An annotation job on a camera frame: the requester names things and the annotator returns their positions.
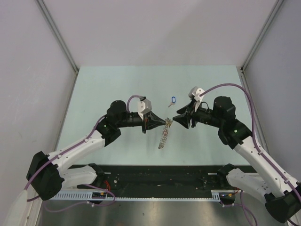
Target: chain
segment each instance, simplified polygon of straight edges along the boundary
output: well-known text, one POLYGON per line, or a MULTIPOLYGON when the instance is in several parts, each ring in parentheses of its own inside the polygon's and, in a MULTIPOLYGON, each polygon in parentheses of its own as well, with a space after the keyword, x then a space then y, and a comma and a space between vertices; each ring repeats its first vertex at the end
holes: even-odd
POLYGON ((161 136, 161 140, 160 140, 158 149, 162 149, 164 147, 166 140, 167 140, 167 136, 168 136, 168 130, 172 123, 173 123, 173 121, 171 119, 169 119, 169 118, 165 119, 165 126, 164 126, 164 129, 162 132, 162 136, 161 136))

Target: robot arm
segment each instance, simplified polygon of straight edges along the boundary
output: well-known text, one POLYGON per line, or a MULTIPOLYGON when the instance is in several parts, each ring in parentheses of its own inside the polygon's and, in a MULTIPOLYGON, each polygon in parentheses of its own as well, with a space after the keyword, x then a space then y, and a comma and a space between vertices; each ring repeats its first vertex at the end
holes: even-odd
POLYGON ((262 177, 263 181, 243 173, 235 166, 228 164, 219 170, 224 180, 233 186, 246 191, 263 204, 268 212, 279 222, 286 222, 301 209, 301 204, 292 188, 290 181, 298 193, 301 186, 298 181, 283 170, 272 157, 259 146, 260 152, 253 143, 254 134, 235 116, 235 106, 229 97, 217 97, 213 109, 203 108, 201 105, 204 91, 193 88, 189 97, 191 102, 177 111, 178 116, 173 118, 185 128, 195 127, 198 122, 218 128, 220 140, 243 156, 262 177), (288 180, 283 180, 275 167, 285 174, 288 180))
POLYGON ((101 183, 104 172, 96 164, 77 169, 69 167, 84 156, 115 141, 121 135, 119 128, 141 126, 143 133, 146 133, 147 130, 161 125, 165 125, 165 121, 151 111, 151 102, 145 97, 138 103, 138 112, 131 113, 127 112, 123 101, 114 101, 89 135, 47 155, 43 152, 35 154, 26 178, 30 180, 43 164, 54 158, 31 182, 42 200, 52 198, 62 188, 91 184, 96 180, 101 183))

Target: purple cable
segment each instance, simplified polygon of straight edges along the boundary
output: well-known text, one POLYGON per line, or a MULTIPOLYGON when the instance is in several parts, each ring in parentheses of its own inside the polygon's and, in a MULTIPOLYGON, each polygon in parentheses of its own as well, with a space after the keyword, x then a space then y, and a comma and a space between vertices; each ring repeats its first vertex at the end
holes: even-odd
POLYGON ((243 202, 243 192, 244 192, 243 190, 240 191, 240 203, 241 203, 241 207, 243 208, 243 212, 244 212, 244 215, 245 215, 247 221, 252 226, 253 224, 252 224, 249 216, 246 213, 246 206, 244 205, 244 202, 243 202))
MULTIPOLYGON (((96 129, 96 127, 97 127, 97 125, 98 125, 98 123, 103 119, 105 117, 105 115, 103 115, 102 117, 100 117, 100 119, 99 120, 97 120, 97 122, 96 122, 96 124, 95 124, 95 126, 93 127, 93 129, 92 129, 92 131, 89 133, 89 135, 87 136, 87 137, 90 137, 92 134, 93 134, 93 132, 95 131, 95 129, 96 129)), ((66 154, 67 152, 69 152, 69 151, 71 151, 73 148, 76 148, 76 147, 78 147, 78 146, 80 146, 82 143, 84 143, 85 142, 85 140, 83 139, 82 141, 79 141, 77 144, 75 144, 75 145, 73 145, 73 146, 71 146, 71 147, 69 147, 68 149, 66 149, 65 151, 63 151, 63 152, 61 152, 60 153, 60 155, 63 155, 63 154, 66 154)), ((32 181, 36 178, 36 176, 47 166, 47 165, 49 165, 52 161, 54 161, 55 159, 57 159, 58 158, 58 155, 56 155, 55 157, 53 157, 52 159, 50 159, 49 161, 47 161, 46 163, 44 163, 33 175, 32 175, 32 177, 29 179, 29 181, 27 182, 27 184, 26 184, 26 186, 25 186, 25 188, 24 188, 24 190, 27 190, 28 189, 28 187, 29 187, 29 185, 32 183, 32 181)))
MULTIPOLYGON (((234 204, 234 205, 224 205, 224 207, 233 207, 233 206, 239 206, 239 207, 242 207, 241 204, 234 204)), ((254 214, 247 208, 245 207, 245 210, 247 212, 249 212, 249 214, 251 214, 251 216, 253 217, 254 221, 255 221, 255 226, 258 226, 258 222, 257 222, 257 219, 256 217, 254 216, 254 214)))
POLYGON ((77 202, 77 203, 75 203, 75 204, 73 204, 71 206, 68 206, 66 208, 63 208, 61 210, 50 210, 50 209, 48 209, 48 207, 46 206, 46 204, 44 204, 44 208, 46 209, 46 211, 48 211, 50 213, 60 213, 60 212, 64 212, 65 210, 71 209, 72 207, 78 206, 78 205, 81 205, 81 204, 88 204, 89 203, 89 204, 91 204, 93 206, 110 206, 110 205, 112 205, 116 201, 116 196, 112 192, 110 192, 109 190, 102 189, 102 188, 99 188, 99 187, 95 187, 93 185, 85 185, 85 186, 88 186, 88 187, 91 187, 91 188, 94 188, 94 189, 97 189, 97 190, 109 193, 113 197, 113 200, 110 203, 108 203, 108 204, 102 204, 102 205, 101 204, 95 204, 95 203, 92 203, 92 202, 89 202, 89 201, 88 202, 87 201, 77 202))
POLYGON ((293 226, 299 226, 298 224, 294 223, 291 219, 288 219, 287 221, 290 222, 293 226))
POLYGON ((127 101, 127 112, 130 112, 130 102, 131 102, 131 100, 133 99, 133 98, 142 98, 142 96, 140 96, 140 95, 132 95, 129 99, 128 99, 128 101, 127 101))
MULTIPOLYGON (((253 143, 254 143, 254 146, 255 146, 257 152, 260 153, 261 150, 260 150, 260 148, 259 148, 259 146, 257 144, 256 138, 255 138, 254 103, 253 103, 253 100, 252 100, 250 94, 243 87, 241 87, 241 86, 239 86, 237 84, 234 84, 234 83, 224 83, 224 84, 220 84, 220 85, 214 86, 214 87, 206 90, 204 93, 200 94, 199 96, 201 97, 201 96, 209 93, 210 91, 212 91, 212 90, 214 90, 216 88, 219 88, 219 87, 223 87, 223 86, 235 86, 235 87, 241 89, 245 93, 245 95, 247 96, 248 101, 250 103, 250 108, 251 108, 252 132, 253 132, 252 140, 253 140, 253 143)), ((274 170, 277 171, 277 173, 282 177, 282 179, 284 181, 286 181, 286 183, 290 186, 290 188, 295 192, 296 196, 299 199, 299 202, 301 202, 301 196, 299 195, 299 193, 296 190, 296 188, 292 185, 292 183, 288 180, 288 178, 278 169, 277 166, 275 166, 275 164, 270 159, 268 159, 268 157, 265 154, 262 153, 261 156, 274 168, 274 170)))
POLYGON ((40 196, 36 196, 36 197, 33 197, 32 199, 28 199, 27 202, 32 202, 32 201, 35 201, 36 199, 38 199, 40 196))

